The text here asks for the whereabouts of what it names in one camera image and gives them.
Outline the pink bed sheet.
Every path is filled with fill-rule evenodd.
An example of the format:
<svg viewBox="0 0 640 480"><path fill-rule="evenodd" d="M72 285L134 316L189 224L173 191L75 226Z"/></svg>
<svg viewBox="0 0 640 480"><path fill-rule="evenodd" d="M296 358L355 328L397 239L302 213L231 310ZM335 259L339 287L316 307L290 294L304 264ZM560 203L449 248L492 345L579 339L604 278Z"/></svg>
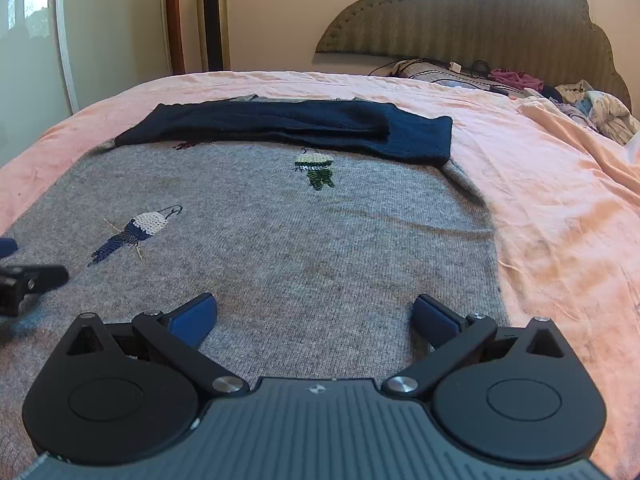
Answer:
<svg viewBox="0 0 640 480"><path fill-rule="evenodd" d="M571 122L540 99L512 101L407 78L222 72L160 78L50 128L1 170L10 226L90 148L160 103L266 98L391 102L454 121L452 158L488 200L510 317L553 318L600 388L608 422L597 464L639 471L639 151Z"/></svg>

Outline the white wardrobe door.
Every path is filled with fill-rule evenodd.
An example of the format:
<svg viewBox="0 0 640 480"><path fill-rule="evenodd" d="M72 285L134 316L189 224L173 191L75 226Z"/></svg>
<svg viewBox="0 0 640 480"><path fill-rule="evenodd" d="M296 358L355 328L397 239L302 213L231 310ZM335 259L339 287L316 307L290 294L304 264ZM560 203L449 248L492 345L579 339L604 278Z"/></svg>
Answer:
<svg viewBox="0 0 640 480"><path fill-rule="evenodd" d="M1 0L1 160L170 73L165 0Z"/></svg>

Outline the grey sweater with navy sleeves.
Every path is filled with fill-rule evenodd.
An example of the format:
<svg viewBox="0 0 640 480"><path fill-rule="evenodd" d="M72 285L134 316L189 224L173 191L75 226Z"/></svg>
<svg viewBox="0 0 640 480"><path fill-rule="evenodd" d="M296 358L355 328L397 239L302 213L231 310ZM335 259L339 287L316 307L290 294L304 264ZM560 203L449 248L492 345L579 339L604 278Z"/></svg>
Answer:
<svg viewBox="0 0 640 480"><path fill-rule="evenodd" d="M1 323L1 474L35 452L24 397L74 317L126 322L211 292L204 352L235 373L373 377L424 351L414 298L462 314L508 315L490 213L456 162L407 165L306 141L192 148L101 142L9 233L18 263L65 266L70 281Z"/></svg>

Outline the pile of patterned clothes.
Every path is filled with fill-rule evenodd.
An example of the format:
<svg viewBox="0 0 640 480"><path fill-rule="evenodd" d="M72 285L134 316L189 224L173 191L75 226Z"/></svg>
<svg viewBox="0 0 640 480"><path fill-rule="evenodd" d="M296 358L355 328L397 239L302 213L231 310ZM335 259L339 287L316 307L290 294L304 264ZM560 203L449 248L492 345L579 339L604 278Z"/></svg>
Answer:
<svg viewBox="0 0 640 480"><path fill-rule="evenodd" d="M552 87L548 96L520 99L518 111L553 133L580 130L620 146L639 135L639 121L627 105L617 96L593 88L585 79Z"/></svg>

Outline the brown wooden door frame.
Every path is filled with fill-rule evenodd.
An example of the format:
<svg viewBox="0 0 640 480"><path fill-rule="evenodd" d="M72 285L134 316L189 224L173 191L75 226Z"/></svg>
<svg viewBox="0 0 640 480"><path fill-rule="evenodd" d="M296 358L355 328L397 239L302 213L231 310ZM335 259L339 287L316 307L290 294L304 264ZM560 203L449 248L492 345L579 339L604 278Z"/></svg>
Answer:
<svg viewBox="0 0 640 480"><path fill-rule="evenodd" d="M180 0L165 0L167 39L171 70L174 75L186 72L181 37Z"/></svg>

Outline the magenta garment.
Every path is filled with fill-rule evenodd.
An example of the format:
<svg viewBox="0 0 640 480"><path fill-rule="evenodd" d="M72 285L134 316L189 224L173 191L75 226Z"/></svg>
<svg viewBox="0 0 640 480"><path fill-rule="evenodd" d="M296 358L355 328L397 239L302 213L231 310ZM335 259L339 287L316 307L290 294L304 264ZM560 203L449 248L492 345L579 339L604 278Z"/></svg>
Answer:
<svg viewBox="0 0 640 480"><path fill-rule="evenodd" d="M544 88L544 82L534 76L530 76L524 72L517 70L491 70L488 74L489 78L497 81L498 84L506 84L509 87L520 90L533 89L538 92Z"/></svg>

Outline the olive upholstered headboard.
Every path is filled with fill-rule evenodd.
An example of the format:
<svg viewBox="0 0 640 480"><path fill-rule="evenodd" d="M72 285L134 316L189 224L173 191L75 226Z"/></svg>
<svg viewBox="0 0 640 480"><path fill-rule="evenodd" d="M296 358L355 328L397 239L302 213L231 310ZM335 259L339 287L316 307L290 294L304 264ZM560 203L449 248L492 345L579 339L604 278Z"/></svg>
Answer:
<svg viewBox="0 0 640 480"><path fill-rule="evenodd" d="M631 102L587 0L359 0L334 18L316 50L463 66L484 61L549 86L585 79Z"/></svg>

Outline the gold tower fan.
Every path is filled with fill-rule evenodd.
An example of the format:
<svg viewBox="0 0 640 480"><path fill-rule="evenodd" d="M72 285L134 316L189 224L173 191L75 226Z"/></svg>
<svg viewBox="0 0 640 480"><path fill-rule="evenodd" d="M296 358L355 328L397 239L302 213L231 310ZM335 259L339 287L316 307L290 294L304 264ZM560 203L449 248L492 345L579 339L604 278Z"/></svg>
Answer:
<svg viewBox="0 0 640 480"><path fill-rule="evenodd" d="M203 70L230 68L227 0L196 0Z"/></svg>

